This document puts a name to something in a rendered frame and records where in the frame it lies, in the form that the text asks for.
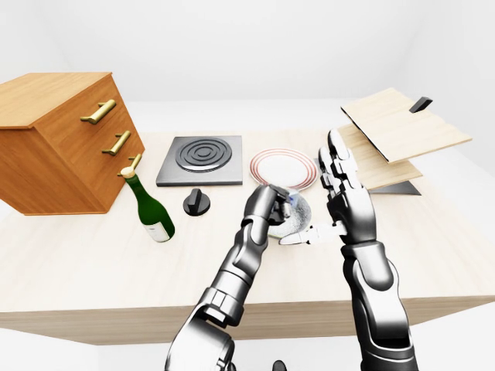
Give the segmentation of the wooden cabinet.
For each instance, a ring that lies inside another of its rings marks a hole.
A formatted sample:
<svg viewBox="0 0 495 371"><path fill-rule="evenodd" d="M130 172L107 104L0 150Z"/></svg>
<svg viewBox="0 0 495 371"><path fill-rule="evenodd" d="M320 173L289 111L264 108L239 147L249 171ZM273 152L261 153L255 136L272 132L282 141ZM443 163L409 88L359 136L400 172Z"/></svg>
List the wooden cabinet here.
<svg viewBox="0 0 495 371"><path fill-rule="evenodd" d="M25 215L106 213L34 127L106 73L28 73L0 84L0 199Z"/></svg>

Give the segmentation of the flat dark stove plate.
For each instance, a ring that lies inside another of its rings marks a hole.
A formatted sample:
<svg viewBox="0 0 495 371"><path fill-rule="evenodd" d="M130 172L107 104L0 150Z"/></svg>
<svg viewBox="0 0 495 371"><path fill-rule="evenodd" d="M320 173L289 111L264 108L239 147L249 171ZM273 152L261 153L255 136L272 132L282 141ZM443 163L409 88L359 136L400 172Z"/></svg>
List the flat dark stove plate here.
<svg viewBox="0 0 495 371"><path fill-rule="evenodd" d="M243 183L242 137L175 137L156 178L158 186L232 186Z"/></svg>

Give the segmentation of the pale wooden wine rack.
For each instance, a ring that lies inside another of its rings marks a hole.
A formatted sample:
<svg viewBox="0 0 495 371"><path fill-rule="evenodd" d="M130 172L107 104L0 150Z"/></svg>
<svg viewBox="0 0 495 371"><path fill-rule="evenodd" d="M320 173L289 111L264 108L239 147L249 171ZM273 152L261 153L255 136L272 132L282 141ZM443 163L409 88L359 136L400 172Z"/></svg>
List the pale wooden wine rack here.
<svg viewBox="0 0 495 371"><path fill-rule="evenodd" d="M411 158L460 145L472 138L427 108L426 100L387 88L341 107L352 129L342 131L353 149L360 181L369 190L400 184L422 174Z"/></svg>

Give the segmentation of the round black stove knob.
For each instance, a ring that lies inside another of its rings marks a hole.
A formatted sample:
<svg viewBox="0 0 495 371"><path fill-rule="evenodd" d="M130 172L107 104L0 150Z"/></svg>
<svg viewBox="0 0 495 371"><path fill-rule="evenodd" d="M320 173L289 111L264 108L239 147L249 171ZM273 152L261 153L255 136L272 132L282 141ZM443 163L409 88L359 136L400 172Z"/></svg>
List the round black stove knob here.
<svg viewBox="0 0 495 371"><path fill-rule="evenodd" d="M190 216L201 216L210 208L210 198L200 189L194 188L183 201L183 209Z"/></svg>

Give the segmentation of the wooden cabinet drawer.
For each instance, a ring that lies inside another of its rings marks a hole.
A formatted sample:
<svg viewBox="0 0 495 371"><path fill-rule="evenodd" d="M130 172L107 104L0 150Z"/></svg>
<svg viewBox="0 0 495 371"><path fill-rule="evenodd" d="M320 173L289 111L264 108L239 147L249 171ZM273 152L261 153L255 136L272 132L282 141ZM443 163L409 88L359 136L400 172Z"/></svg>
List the wooden cabinet drawer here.
<svg viewBox="0 0 495 371"><path fill-rule="evenodd" d="M97 124L82 122L76 115L54 136L57 148L89 186L97 188L117 182L117 174L129 165L128 158L144 146L123 100Z"/></svg>
<svg viewBox="0 0 495 371"><path fill-rule="evenodd" d="M133 124L110 73L82 89L34 124L65 158L115 156L134 135Z"/></svg>
<svg viewBox="0 0 495 371"><path fill-rule="evenodd" d="M103 127L95 128L96 133L85 141L78 151L75 165L85 185L100 202L101 209L107 212L125 183L118 173L131 164L129 157L144 151L144 145L135 126L129 122L107 123ZM131 132L131 136L116 156L101 152L117 141L116 134L127 130Z"/></svg>

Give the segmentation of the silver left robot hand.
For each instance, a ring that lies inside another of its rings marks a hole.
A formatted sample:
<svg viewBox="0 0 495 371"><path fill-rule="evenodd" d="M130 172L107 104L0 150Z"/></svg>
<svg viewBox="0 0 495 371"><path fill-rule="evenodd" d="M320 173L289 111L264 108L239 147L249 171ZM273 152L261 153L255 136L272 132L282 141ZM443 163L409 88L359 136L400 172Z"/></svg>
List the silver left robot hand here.
<svg viewBox="0 0 495 371"><path fill-rule="evenodd" d="M291 216L289 191L268 184L260 185L247 199L242 226L261 218L268 226L279 226Z"/></svg>

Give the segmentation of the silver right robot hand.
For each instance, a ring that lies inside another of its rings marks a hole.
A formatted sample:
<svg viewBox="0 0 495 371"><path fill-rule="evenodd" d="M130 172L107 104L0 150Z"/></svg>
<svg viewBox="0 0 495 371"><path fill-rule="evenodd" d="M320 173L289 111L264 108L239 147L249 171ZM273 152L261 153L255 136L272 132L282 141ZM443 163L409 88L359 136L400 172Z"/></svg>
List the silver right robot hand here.
<svg viewBox="0 0 495 371"><path fill-rule="evenodd" d="M281 245L328 242L339 236L345 244L374 241L376 217L370 194L357 177L357 163L336 129L328 134L328 147L319 150L321 183L328 191L331 223L314 224L306 231L280 239Z"/></svg>

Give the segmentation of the white plate with red rings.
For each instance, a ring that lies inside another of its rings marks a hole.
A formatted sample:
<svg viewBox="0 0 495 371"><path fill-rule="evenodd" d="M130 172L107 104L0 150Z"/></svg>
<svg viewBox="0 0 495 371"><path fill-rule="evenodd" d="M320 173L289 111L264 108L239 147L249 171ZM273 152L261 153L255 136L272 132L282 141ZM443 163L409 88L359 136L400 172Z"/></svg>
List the white plate with red rings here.
<svg viewBox="0 0 495 371"><path fill-rule="evenodd" d="M318 178L316 163L306 154L290 148L268 148L250 161L251 176L260 184L303 190Z"/></svg>

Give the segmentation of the green wine bottle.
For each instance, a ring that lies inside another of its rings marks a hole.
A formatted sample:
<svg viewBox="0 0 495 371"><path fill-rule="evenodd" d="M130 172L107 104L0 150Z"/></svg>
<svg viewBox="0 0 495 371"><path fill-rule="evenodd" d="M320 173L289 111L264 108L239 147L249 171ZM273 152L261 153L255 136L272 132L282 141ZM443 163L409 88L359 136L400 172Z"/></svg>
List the green wine bottle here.
<svg viewBox="0 0 495 371"><path fill-rule="evenodd" d="M175 226L166 208L148 194L131 166L123 168L121 175L135 194L138 217L150 237L159 243L170 240L175 234Z"/></svg>

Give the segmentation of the grey patterned bowl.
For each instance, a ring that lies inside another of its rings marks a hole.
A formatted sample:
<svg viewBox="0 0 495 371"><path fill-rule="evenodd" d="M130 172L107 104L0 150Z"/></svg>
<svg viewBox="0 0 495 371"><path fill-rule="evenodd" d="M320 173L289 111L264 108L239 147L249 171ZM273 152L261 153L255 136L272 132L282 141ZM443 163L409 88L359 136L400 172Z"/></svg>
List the grey patterned bowl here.
<svg viewBox="0 0 495 371"><path fill-rule="evenodd" d="M312 211L306 199L299 193L300 198L297 207L291 208L291 216L279 226L270 226L268 235L281 239L289 234L305 230L311 221Z"/></svg>

